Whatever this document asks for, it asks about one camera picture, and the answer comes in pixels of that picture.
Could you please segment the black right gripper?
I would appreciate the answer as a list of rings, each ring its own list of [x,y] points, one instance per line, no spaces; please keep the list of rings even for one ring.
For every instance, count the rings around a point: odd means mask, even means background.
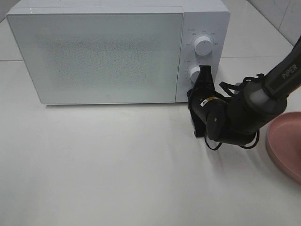
[[[216,92],[210,65],[199,65],[201,72],[187,94],[214,94]]]

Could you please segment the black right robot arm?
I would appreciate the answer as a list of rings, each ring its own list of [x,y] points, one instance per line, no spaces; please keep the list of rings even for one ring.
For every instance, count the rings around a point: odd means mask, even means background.
[[[188,109],[195,137],[232,144],[244,149],[258,143],[260,128],[284,112],[288,96],[301,85],[301,42],[267,74],[245,77],[241,83],[221,82],[227,97],[215,90],[211,67],[200,65]]]

